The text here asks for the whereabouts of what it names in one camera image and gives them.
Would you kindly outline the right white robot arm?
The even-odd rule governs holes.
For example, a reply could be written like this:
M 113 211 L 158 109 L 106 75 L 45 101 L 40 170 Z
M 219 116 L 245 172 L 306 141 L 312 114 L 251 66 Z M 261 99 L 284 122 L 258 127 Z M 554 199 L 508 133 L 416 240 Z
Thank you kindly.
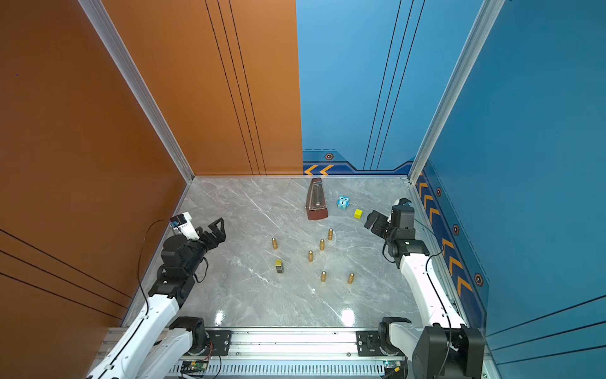
M 394 205 L 391 215 L 367 216 L 365 228 L 383 239 L 383 251 L 405 277 L 419 309 L 422 328 L 405 317 L 384 317 L 378 327 L 380 351 L 402 355 L 415 378 L 481 378 L 484 337 L 452 306 L 432 266 L 426 244 L 416 238 L 414 210 Z

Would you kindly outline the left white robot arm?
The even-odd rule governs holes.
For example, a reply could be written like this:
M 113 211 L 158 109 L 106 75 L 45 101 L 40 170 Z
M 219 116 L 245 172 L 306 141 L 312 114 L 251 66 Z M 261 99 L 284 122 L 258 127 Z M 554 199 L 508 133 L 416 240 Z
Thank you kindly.
M 194 227 L 189 213 L 170 218 L 175 234 L 166 239 L 161 265 L 137 319 L 89 378 L 164 378 L 187 353 L 201 353 L 209 336 L 200 317 L 178 317 L 206 254 L 227 238 L 224 219 L 208 229 Z

